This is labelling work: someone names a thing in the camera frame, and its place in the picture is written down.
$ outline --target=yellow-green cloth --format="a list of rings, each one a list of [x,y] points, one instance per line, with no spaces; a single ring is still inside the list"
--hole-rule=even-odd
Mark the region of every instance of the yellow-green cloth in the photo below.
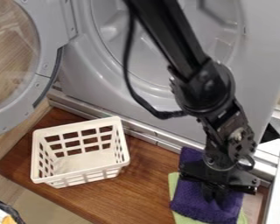
[[[169,183],[169,194],[170,200],[173,200],[173,196],[175,193],[175,188],[177,187],[179,180],[179,173],[173,172],[168,175],[168,183]],[[204,222],[193,220],[191,218],[185,217],[179,213],[173,212],[174,220],[176,224],[205,224]],[[241,210],[239,215],[239,220],[237,224],[248,224],[244,212]]]

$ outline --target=wooden shelf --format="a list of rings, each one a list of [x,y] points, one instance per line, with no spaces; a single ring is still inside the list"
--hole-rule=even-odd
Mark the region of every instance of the wooden shelf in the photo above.
[[[178,169],[179,155],[131,136],[127,136],[131,163],[117,178],[62,189],[32,183],[32,132],[84,120],[52,109],[0,161],[0,173],[93,223],[174,223],[167,177]]]

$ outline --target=purple sponge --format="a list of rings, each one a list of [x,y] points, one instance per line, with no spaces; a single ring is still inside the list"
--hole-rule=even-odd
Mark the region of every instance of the purple sponge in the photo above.
[[[194,162],[202,159],[201,152],[184,147],[179,162]],[[213,224],[236,224],[242,207],[243,193],[230,192],[218,205],[215,200],[206,202],[199,182],[178,180],[171,202],[171,210],[194,220]]]

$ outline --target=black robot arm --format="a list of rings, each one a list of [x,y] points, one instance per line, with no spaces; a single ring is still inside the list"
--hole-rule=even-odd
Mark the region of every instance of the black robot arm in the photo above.
[[[135,93],[127,78],[131,29],[136,18],[168,61],[171,89],[182,109],[173,116],[196,116],[206,132],[204,159],[182,164],[180,177],[201,181],[207,200],[222,200],[229,190],[256,193],[260,181],[247,172],[255,163],[254,133],[235,99],[235,82],[229,69],[204,53],[176,0],[124,2],[129,8],[129,34],[123,66],[132,96],[154,116],[164,119]]]

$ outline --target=wire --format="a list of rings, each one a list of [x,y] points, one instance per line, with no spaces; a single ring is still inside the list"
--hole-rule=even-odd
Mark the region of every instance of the wire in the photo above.
[[[130,77],[129,77],[129,60],[130,60],[130,50],[133,45],[134,41],[134,34],[135,34],[135,16],[133,12],[129,11],[129,30],[127,34],[127,38],[125,41],[124,52],[123,52],[123,78],[127,85],[130,95],[132,98],[139,103],[142,107],[148,110],[152,115],[157,117],[158,119],[166,120],[173,117],[181,117],[187,116],[187,113],[179,110],[179,111],[158,111],[153,108],[144,98],[136,93],[134,88],[130,84]]]

